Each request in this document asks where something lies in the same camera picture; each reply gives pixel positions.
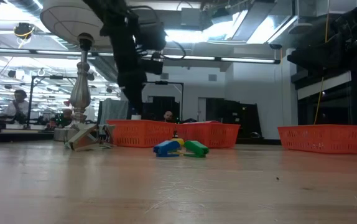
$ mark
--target metal frame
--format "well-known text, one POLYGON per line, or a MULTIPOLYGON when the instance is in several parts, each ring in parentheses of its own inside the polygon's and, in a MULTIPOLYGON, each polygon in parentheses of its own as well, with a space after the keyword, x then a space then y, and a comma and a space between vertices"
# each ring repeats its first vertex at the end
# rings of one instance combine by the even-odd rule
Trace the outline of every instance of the metal frame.
POLYGON ((155 81, 155 82, 145 82, 145 83, 153 83, 155 85, 169 85, 169 84, 178 84, 181 85, 181 112, 180 119, 183 120, 183 107, 184 107, 184 83, 180 82, 165 82, 165 81, 155 81))
MULTIPOLYGON (((32 76, 32 80, 30 81, 30 92, 29 92, 29 105, 28 105, 28 116, 27 116, 27 126, 29 126, 29 121, 30 121, 30 111, 32 109, 32 97, 34 93, 34 88, 37 86, 37 83, 35 84, 35 79, 40 78, 40 82, 45 79, 45 78, 50 78, 54 76, 32 76)), ((164 85, 164 84, 158 84, 158 81, 156 82, 146 82, 146 83, 153 83, 155 85, 164 85)), ((181 85, 181 112, 180 112, 180 117, 181 120, 183 120, 183 107, 184 107, 184 83, 182 82, 166 82, 168 84, 178 84, 181 85)))
MULTIPOLYGON (((37 86, 37 83, 35 84, 35 79, 36 78, 40 78, 40 81, 41 82, 43 79, 45 78, 50 78, 50 77, 55 77, 55 76, 39 76, 39 75, 36 75, 36 76, 32 76, 32 80, 30 81, 30 92, 29 92, 29 105, 28 105, 28 116, 27 116, 27 127, 29 127, 29 121, 30 121, 30 111, 32 109, 32 97, 33 97, 33 93, 34 93, 34 88, 37 86)), ((74 78, 74 79, 77 79, 77 77, 62 77, 63 79, 64 78, 74 78)))

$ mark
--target plastic crate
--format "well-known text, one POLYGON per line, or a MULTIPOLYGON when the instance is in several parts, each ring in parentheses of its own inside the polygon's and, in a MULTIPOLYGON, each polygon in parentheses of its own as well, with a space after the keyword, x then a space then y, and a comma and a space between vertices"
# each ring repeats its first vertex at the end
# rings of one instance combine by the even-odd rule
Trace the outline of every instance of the plastic crate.
POLYGON ((330 154, 357 154, 357 126, 305 125, 278 127, 285 149, 330 154))
POLYGON ((127 147, 154 147, 172 139, 175 124, 148 120, 107 120, 115 124, 112 143, 127 147))
POLYGON ((177 134, 185 141, 198 141, 209 148, 234 147, 240 125, 217 122, 178 124, 177 134))

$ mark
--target blue toy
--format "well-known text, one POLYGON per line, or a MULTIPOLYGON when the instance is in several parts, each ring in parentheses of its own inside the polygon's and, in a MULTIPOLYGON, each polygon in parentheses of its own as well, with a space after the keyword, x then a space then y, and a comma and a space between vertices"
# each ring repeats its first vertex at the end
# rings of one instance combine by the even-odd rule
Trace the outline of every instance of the blue toy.
POLYGON ((179 154, 171 154, 180 149, 180 143, 177 141, 164 141, 154 147, 154 153, 157 157, 177 157, 179 154))

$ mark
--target green toy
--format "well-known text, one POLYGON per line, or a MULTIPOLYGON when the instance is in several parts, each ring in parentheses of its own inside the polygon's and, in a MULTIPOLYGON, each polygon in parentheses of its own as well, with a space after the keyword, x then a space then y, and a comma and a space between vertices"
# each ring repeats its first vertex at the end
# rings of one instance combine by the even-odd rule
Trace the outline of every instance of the green toy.
POLYGON ((202 145, 198 141, 186 141, 184 143, 184 147, 187 149, 187 151, 190 151, 193 153, 193 154, 184 154, 184 156, 204 158, 204 157, 206 157, 206 154, 209 153, 209 148, 202 145))

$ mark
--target yellow cable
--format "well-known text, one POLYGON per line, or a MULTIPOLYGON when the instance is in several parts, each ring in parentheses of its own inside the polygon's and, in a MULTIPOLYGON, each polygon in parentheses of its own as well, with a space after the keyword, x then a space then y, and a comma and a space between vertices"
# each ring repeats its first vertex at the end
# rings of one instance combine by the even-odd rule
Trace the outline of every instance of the yellow cable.
POLYGON ((31 34, 31 33, 34 31, 34 29, 35 29, 35 27, 33 27, 32 30, 29 31, 29 32, 26 33, 26 34, 16 34, 16 28, 14 28, 14 34, 15 34, 17 37, 25 37, 25 36, 31 34))
MULTIPOLYGON (((325 24, 325 43, 328 42, 329 12, 330 12, 330 0, 328 0, 327 23, 325 24)), ((320 90, 320 96, 318 97, 317 111, 315 112, 314 125, 317 123, 318 111, 320 109, 322 86, 323 86, 323 77, 321 79, 321 90, 320 90)))
POLYGON ((317 104, 317 111, 315 112, 314 125, 317 123, 318 110, 320 109, 321 96, 322 96, 322 86, 323 86, 323 77, 321 79, 321 90, 320 90, 320 96, 318 97, 318 104, 317 104))
POLYGON ((25 43, 25 40, 27 39, 28 35, 25 36, 24 40, 22 40, 21 44, 18 46, 18 49, 20 49, 24 43, 25 43))

